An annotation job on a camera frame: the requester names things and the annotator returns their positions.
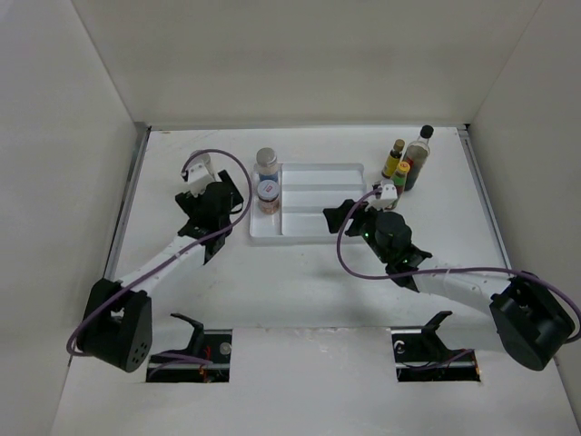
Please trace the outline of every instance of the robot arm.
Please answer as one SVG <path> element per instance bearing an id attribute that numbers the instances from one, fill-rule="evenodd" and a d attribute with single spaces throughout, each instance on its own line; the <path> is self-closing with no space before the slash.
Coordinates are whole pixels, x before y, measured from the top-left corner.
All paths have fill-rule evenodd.
<path id="1" fill-rule="evenodd" d="M 151 296 L 154 291 L 171 289 L 173 282 L 209 262 L 225 244 L 231 229 L 211 239 L 204 237 L 230 226 L 231 214 L 236 213 L 243 199 L 228 173 L 221 171 L 217 178 L 203 158 L 202 155 L 193 161 L 182 174 L 189 190 L 177 194 L 175 200 L 188 215 L 188 222 L 173 241 L 148 263 L 123 278 L 115 282 L 101 279 L 93 286 L 84 319 L 121 289 L 141 278 L 135 289 L 125 292 L 79 333 L 76 345 L 82 352 L 126 372 L 136 370 L 152 346 Z"/>
<path id="2" fill-rule="evenodd" d="M 506 352 L 531 370 L 543 370 L 575 329 L 552 293 L 521 277 L 442 273 L 455 266 L 411 243 L 411 229 L 403 217 L 383 210 L 385 197 L 384 186 L 379 199 L 371 201 L 371 207 L 362 203 L 352 214 L 353 221 L 345 234 L 363 237 L 387 265 L 386 273 L 393 276 L 397 285 L 413 292 L 440 295 L 491 316 Z M 347 200 L 339 208 L 323 211 L 331 233 L 340 230 L 354 204 Z"/>

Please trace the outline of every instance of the yellow label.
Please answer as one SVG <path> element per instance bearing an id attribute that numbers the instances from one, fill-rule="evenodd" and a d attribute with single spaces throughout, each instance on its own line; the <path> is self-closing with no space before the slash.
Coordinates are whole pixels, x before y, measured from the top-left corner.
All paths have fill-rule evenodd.
<path id="1" fill-rule="evenodd" d="M 396 159 L 390 154 L 388 160 L 385 162 L 385 166 L 383 167 L 383 175 L 386 177 L 391 177 L 391 175 L 393 175 L 393 173 L 396 171 L 398 164 L 399 159 Z"/>

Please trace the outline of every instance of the white plastic tray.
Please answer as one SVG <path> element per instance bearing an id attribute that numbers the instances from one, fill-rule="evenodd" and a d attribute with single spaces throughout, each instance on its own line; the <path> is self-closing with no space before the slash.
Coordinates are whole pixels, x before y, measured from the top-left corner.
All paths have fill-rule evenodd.
<path id="1" fill-rule="evenodd" d="M 258 174 L 253 174 L 258 182 Z M 257 244 L 334 243 L 322 213 L 347 199 L 357 200 L 367 191 L 360 163 L 284 163 L 279 172 L 281 208 L 273 215 L 262 213 L 254 196 L 251 238 Z M 345 242 L 361 242 L 348 238 Z"/>

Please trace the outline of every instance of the condiment bottle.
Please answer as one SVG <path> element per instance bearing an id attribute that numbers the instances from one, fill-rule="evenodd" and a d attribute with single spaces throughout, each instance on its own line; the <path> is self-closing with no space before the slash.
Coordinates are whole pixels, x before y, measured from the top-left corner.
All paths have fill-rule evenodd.
<path id="1" fill-rule="evenodd" d="M 274 150 L 266 147 L 256 153 L 256 172 L 261 182 L 263 180 L 279 182 L 279 164 Z"/>
<path id="2" fill-rule="evenodd" d="M 264 213 L 272 215 L 281 207 L 279 198 L 281 188 L 273 180 L 263 180 L 258 183 L 256 193 L 258 194 L 258 206 Z"/>
<path id="3" fill-rule="evenodd" d="M 406 187 L 406 180 L 408 179 L 409 174 L 409 163 L 407 162 L 400 162 L 398 163 L 398 167 L 396 171 L 391 176 L 391 181 L 393 185 L 396 187 L 396 192 L 398 193 L 398 199 L 388 206 L 388 210 L 392 211 L 398 205 L 399 198 L 404 192 Z"/>
<path id="4" fill-rule="evenodd" d="M 411 167 L 406 181 L 406 191 L 414 187 L 418 180 L 419 172 L 426 163 L 429 156 L 429 138 L 434 134 L 434 128 L 431 125 L 424 125 L 419 132 L 419 138 L 413 143 L 408 144 L 403 161 Z"/>
<path id="5" fill-rule="evenodd" d="M 385 166 L 383 167 L 383 171 L 381 175 L 386 179 L 389 179 L 399 164 L 399 159 L 401 159 L 401 152 L 403 147 L 406 146 L 406 143 L 403 139 L 398 139 L 393 144 L 393 148 L 389 152 L 388 160 L 385 162 Z"/>

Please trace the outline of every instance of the black bottle cap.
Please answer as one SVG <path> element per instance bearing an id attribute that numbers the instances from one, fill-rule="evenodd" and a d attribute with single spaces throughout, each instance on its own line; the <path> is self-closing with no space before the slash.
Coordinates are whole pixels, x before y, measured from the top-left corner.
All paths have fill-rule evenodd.
<path id="1" fill-rule="evenodd" d="M 431 125 L 424 125 L 419 131 L 419 135 L 424 139 L 429 139 L 434 134 L 434 128 Z"/>

